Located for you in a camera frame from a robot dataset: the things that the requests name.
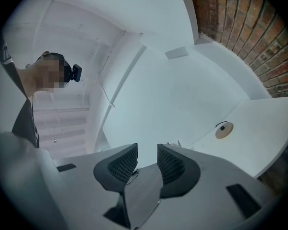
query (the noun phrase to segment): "black shirt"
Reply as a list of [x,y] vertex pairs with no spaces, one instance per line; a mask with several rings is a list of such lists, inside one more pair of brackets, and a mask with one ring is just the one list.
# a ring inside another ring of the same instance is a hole
[[[8,52],[7,44],[2,41],[0,45],[1,67],[4,68],[5,72],[15,84],[13,87],[20,90],[20,92],[17,90],[3,90],[2,88],[8,88],[11,84],[7,84],[6,86],[4,83],[0,82],[0,92],[2,92],[2,94],[0,94],[0,98],[6,98],[4,101],[2,101],[2,99],[0,100],[0,104],[2,105],[2,103],[4,103],[5,105],[0,108],[0,131],[10,131],[17,136],[27,139],[34,145],[34,147],[39,148],[39,135],[34,124],[33,105],[31,105],[30,100],[25,94],[24,87],[17,73],[12,57]],[[18,115],[9,115],[9,111],[18,113]]]

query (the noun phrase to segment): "white panel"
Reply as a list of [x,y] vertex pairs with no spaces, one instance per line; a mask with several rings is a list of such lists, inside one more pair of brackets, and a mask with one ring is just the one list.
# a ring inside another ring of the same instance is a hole
[[216,41],[201,35],[189,53],[191,54],[192,51],[206,56],[219,65],[240,85],[250,99],[271,97],[253,70],[237,55]]
[[49,7],[43,23],[90,35],[108,46],[114,45],[121,34],[121,29],[100,16],[57,1]]
[[44,146],[50,147],[51,150],[63,150],[66,148],[77,147],[85,144],[84,136],[77,136],[76,138],[64,138],[57,139],[57,142],[54,143],[53,140],[44,141],[42,143]]
[[48,150],[50,153],[50,156],[52,159],[61,159],[61,158],[67,158],[67,157],[74,157],[74,156],[81,156],[85,155],[85,147],[84,146],[78,146],[78,147],[72,147],[72,148],[65,148],[62,150]]
[[145,33],[141,38],[141,43],[144,44],[147,48],[165,53],[167,51],[174,50],[175,48],[180,47],[191,47],[194,45],[193,42],[185,42],[180,38],[172,38],[165,34],[157,33]]
[[175,59],[189,55],[185,47],[176,48],[171,51],[165,52],[168,59]]
[[242,101],[222,121],[234,124],[231,134],[217,139],[214,128],[189,148],[226,159],[258,177],[288,144],[288,97]]
[[183,0],[183,1],[184,1],[185,6],[186,6],[186,10],[188,12],[188,15],[189,15],[189,19],[190,19],[190,23],[191,23],[191,27],[192,27],[192,32],[193,32],[193,39],[194,39],[194,43],[195,43],[197,41],[199,35],[198,35],[198,26],[197,26],[197,19],[196,19],[193,0]]
[[35,27],[32,24],[21,24],[3,29],[4,40],[8,44],[15,66],[19,69],[24,69],[28,63],[31,63]]
[[0,132],[11,132],[26,101],[0,63]]
[[184,0],[58,1],[92,11],[126,31],[178,39],[184,42],[180,46],[193,45],[196,40]]
[[97,137],[102,126],[103,119],[109,108],[109,102],[102,92],[100,85],[96,85],[91,93],[91,106],[87,118],[86,150],[92,153]]
[[23,0],[6,22],[6,25],[37,23],[46,3],[47,0]]
[[117,43],[99,78],[109,100],[112,99],[123,75],[142,46],[140,36],[132,33],[125,33]]
[[95,151],[101,151],[101,150],[106,150],[106,149],[110,149],[110,145],[107,141],[107,138],[104,134],[104,131],[102,129],[100,129],[100,132],[98,134],[98,138],[96,141],[96,145],[95,145]]
[[37,99],[39,107],[52,105],[51,96],[50,93],[48,92],[45,91],[37,92],[34,94],[34,97]]
[[248,99],[229,75],[202,58],[167,60],[147,49],[103,126],[110,146],[138,143],[139,166],[147,166],[156,162],[157,143],[179,140],[186,147]]

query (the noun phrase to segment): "black cable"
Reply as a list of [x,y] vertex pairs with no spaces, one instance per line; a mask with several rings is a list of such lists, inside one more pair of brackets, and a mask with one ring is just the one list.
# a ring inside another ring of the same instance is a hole
[[[136,177],[134,177],[132,180],[131,180],[131,182],[135,179],[135,178],[137,178],[138,177],[138,174],[136,175]],[[129,182],[128,184],[126,184],[126,185],[129,185],[131,182]]]
[[222,124],[222,123],[228,123],[227,121],[223,121],[223,122],[221,122],[221,123],[218,123],[217,125],[216,125],[216,127],[219,125],[219,124]]

